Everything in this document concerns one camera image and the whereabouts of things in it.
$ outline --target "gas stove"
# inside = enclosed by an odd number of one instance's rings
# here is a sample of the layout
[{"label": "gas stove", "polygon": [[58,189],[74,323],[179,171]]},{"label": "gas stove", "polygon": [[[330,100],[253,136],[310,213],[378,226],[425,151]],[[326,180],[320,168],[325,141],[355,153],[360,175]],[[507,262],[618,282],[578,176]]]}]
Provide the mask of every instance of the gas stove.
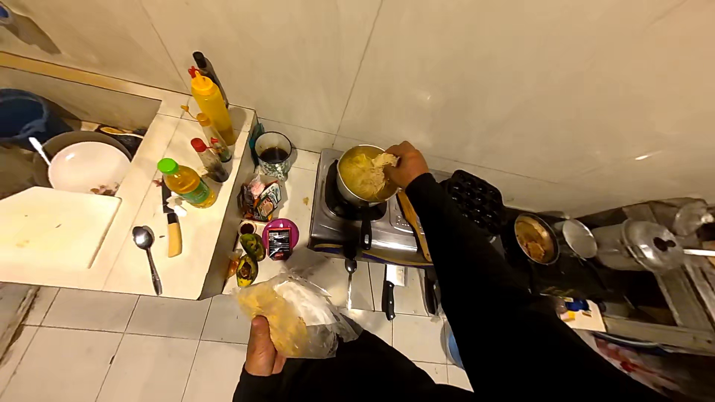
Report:
[{"label": "gas stove", "polygon": [[[402,216],[397,197],[370,208],[372,247],[370,250],[360,249],[358,239],[361,221],[352,205],[338,192],[335,181],[337,160],[341,155],[342,152],[336,149],[324,149],[320,153],[308,248],[331,257],[344,258],[343,250],[346,246],[356,247],[355,259],[359,261],[412,267],[431,266],[417,247],[412,227]],[[438,170],[430,172],[438,182],[451,176],[450,173]]]}]

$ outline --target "cutting board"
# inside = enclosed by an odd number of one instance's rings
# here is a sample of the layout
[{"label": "cutting board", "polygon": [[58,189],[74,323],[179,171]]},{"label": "cutting board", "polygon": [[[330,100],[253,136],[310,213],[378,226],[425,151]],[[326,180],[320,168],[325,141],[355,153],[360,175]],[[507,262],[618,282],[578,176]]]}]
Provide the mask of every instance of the cutting board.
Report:
[{"label": "cutting board", "polygon": [[121,199],[31,187],[0,200],[0,265],[86,270]]}]

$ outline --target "red bottle cap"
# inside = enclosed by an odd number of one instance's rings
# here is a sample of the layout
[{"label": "red bottle cap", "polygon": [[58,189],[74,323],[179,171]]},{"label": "red bottle cap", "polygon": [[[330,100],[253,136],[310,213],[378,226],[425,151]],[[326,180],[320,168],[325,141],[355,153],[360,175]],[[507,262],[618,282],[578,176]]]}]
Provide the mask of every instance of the red bottle cap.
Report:
[{"label": "red bottle cap", "polygon": [[194,147],[196,152],[204,152],[206,150],[206,144],[200,138],[194,138],[191,140],[191,146]]}]

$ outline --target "yellow squeeze bottle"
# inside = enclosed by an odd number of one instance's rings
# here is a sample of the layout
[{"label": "yellow squeeze bottle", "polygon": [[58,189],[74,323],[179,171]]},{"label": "yellow squeeze bottle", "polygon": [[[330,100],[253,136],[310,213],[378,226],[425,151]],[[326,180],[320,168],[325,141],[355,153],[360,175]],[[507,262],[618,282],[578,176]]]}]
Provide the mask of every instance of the yellow squeeze bottle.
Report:
[{"label": "yellow squeeze bottle", "polygon": [[231,117],[221,97],[219,87],[210,78],[202,76],[199,72],[191,79],[191,95],[196,99],[199,108],[206,114],[216,131],[228,145],[236,143],[236,134],[233,132]]}]

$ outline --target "blue bucket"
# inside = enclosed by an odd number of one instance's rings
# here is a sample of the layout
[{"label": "blue bucket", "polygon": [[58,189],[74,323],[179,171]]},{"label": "blue bucket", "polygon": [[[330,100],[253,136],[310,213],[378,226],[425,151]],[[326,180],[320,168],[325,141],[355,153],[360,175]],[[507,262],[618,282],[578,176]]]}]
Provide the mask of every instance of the blue bucket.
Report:
[{"label": "blue bucket", "polygon": [[45,98],[20,89],[0,89],[0,142],[34,149],[27,137],[41,143],[72,128],[50,109]]},{"label": "blue bucket", "polygon": [[451,329],[448,329],[447,331],[447,349],[454,364],[456,364],[459,368],[464,368],[464,366],[462,366],[462,358],[459,357],[459,349],[457,349],[457,340],[454,339],[454,334],[452,333]]}]

